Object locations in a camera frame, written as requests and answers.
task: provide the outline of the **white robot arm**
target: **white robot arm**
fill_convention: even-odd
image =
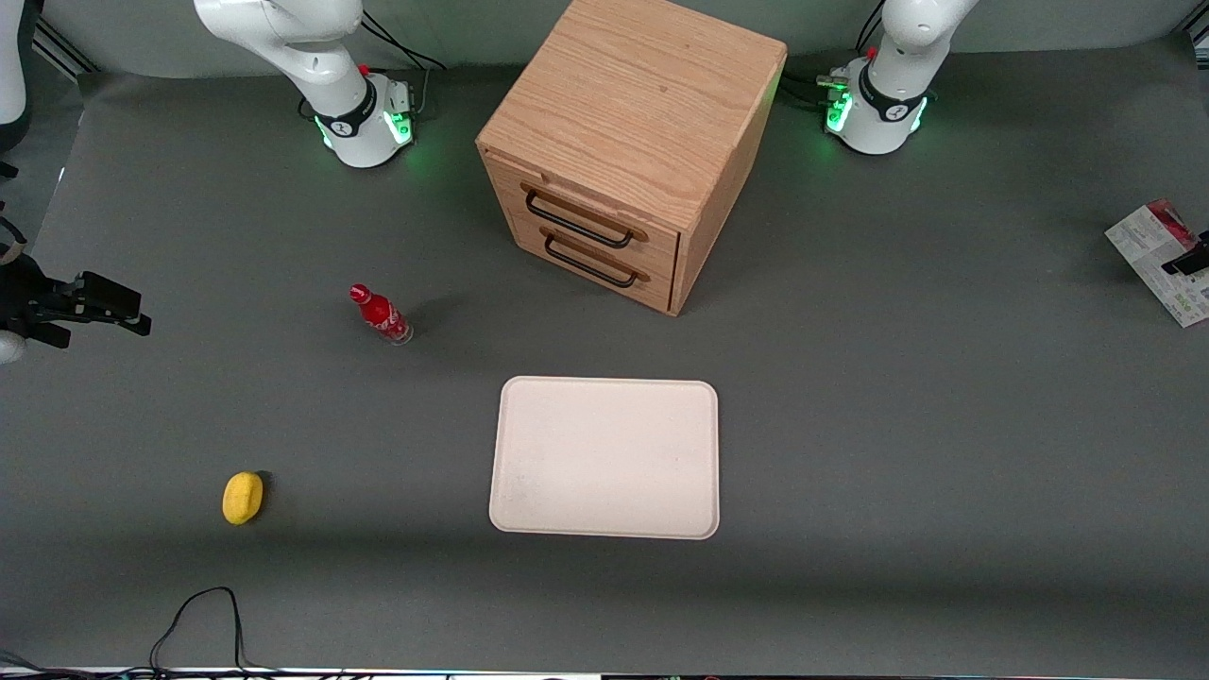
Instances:
[[[361,24],[361,0],[193,0],[193,7],[210,33],[297,86],[324,143],[345,163],[377,166],[411,142],[407,85],[363,75],[339,42]]]
[[[833,69],[826,129],[862,154],[897,150],[919,128],[927,87],[949,56],[953,34],[978,0],[889,0],[877,56]]]
[[[25,0],[0,0],[0,125],[25,113],[25,77],[21,68],[18,36]]]

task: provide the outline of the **yellow sponge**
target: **yellow sponge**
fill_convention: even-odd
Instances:
[[[265,482],[255,472],[241,472],[222,491],[222,517],[236,526],[256,517],[265,497]]]

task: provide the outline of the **drawer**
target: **drawer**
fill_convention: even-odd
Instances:
[[[614,293],[667,313],[672,292],[670,272],[643,270],[621,260],[614,250],[588,246],[527,212],[510,212],[508,217],[516,244],[522,249]]]
[[[517,241],[514,223],[523,218],[555,234],[561,243],[603,250],[635,270],[672,278],[679,241],[676,232],[611,214],[600,203],[551,186],[539,174],[491,154],[485,154],[485,161]]]

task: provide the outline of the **wooden cabinet top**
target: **wooden cabinet top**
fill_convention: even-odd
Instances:
[[[690,231],[785,57],[777,40],[665,0],[574,0],[478,143]]]

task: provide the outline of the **power cord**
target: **power cord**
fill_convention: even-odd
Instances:
[[[363,23],[361,24],[363,27],[365,27],[365,30],[370,31],[370,34],[374,35],[374,38],[377,38],[378,40],[382,40],[383,42],[387,42],[387,44],[393,45],[397,48],[399,48],[399,51],[401,51],[404,54],[406,54],[407,57],[410,57],[411,60],[415,62],[415,64],[418,68],[422,68],[422,69],[426,68],[423,64],[420,63],[420,59],[423,59],[426,62],[432,63],[434,67],[436,67],[436,68],[439,68],[441,70],[447,70],[449,69],[449,67],[446,67],[441,62],[438,62],[436,59],[429,57],[428,54],[423,54],[421,52],[416,52],[415,50],[412,50],[410,47],[406,47],[405,45],[400,44],[398,40],[394,39],[393,35],[391,35],[389,30],[387,30],[386,28],[383,28],[382,24],[380,24],[377,22],[377,19],[374,18],[374,15],[370,15],[369,12],[364,12],[364,15],[365,15],[365,18],[369,21],[369,23]]]
[[[306,97],[300,97],[299,98],[299,117],[300,119],[302,119],[305,121],[314,119],[314,109],[311,109],[311,115],[307,115],[307,114],[305,114],[302,111],[302,106],[310,106],[310,105],[311,104],[310,104],[310,102],[306,100]]]
[[[854,51],[860,52],[861,50],[864,50],[864,44],[868,42],[873,38],[873,34],[878,31],[878,27],[881,25],[881,8],[885,6],[886,0],[878,0],[878,6],[869,12],[869,18],[864,19],[864,25],[861,27],[861,33],[856,36],[856,47],[852,48]]]
[[[160,663],[160,651],[164,642],[172,638],[172,634],[177,630],[177,626],[180,624],[180,617],[189,609],[189,605],[193,603],[197,598],[207,595],[209,593],[226,593],[231,599],[231,612],[235,615],[235,667],[239,669],[238,674],[222,672],[222,673],[204,673],[204,672],[178,672],[172,670],[161,665]],[[314,673],[291,673],[282,670],[279,668],[271,668],[253,663],[248,659],[248,655],[244,650],[243,642],[243,618],[239,616],[239,603],[235,597],[235,590],[227,588],[226,586],[216,586],[214,588],[207,588],[204,590],[198,590],[189,597],[177,610],[177,613],[172,617],[172,623],[168,629],[163,632],[163,635],[154,645],[151,645],[151,651],[147,655],[146,665],[135,665],[115,673],[92,673],[87,670],[76,670],[70,668],[45,668],[30,662],[29,659],[10,652],[7,650],[0,649],[0,663],[25,668],[33,673],[24,674],[0,674],[0,678],[5,679],[19,679],[19,680],[178,680],[184,678],[202,678],[209,680],[229,679],[229,678],[241,678],[243,680],[251,680],[255,678],[268,679],[268,678],[280,678],[280,676],[308,676],[314,678]],[[267,670],[270,673],[262,673],[261,670]],[[319,680],[361,680],[364,676],[354,676],[351,679],[345,679],[343,674],[335,676],[324,676]]]
[[[781,71],[781,80],[788,80],[791,82],[797,82],[800,85],[816,85],[815,79],[812,77],[808,79],[805,76],[794,75],[789,71]]]
[[[788,87],[786,87],[786,83],[783,83],[783,82],[781,83],[780,87],[776,88],[776,91],[777,92],[783,92],[783,93],[788,94],[789,97],[793,97],[794,99],[797,99],[799,102],[799,104],[794,105],[796,109],[804,109],[806,111],[821,111],[822,110],[822,108],[820,106],[820,104],[818,104],[817,100],[811,99],[811,98],[809,98],[809,97],[806,97],[806,96],[804,96],[802,93],[794,92],[793,90],[789,90]]]
[[[370,35],[377,38],[378,40],[386,42],[387,45],[394,46],[400,52],[406,54],[407,58],[411,59],[411,62],[416,64],[417,68],[424,71],[424,83],[420,88],[420,106],[416,108],[416,115],[418,116],[424,111],[424,106],[428,105],[428,77],[432,75],[433,70],[432,68],[424,67],[424,64],[422,64],[420,59],[429,62],[430,64],[435,65],[442,71],[449,70],[449,67],[429,57],[428,54],[424,54],[422,52],[416,52],[415,50],[403,45],[401,42],[394,39],[394,35],[391,35],[391,31],[387,30],[386,27],[380,24],[378,21],[374,18],[374,15],[369,12],[364,12],[364,15],[368,23],[363,23],[361,25],[365,27],[365,30],[368,30]]]

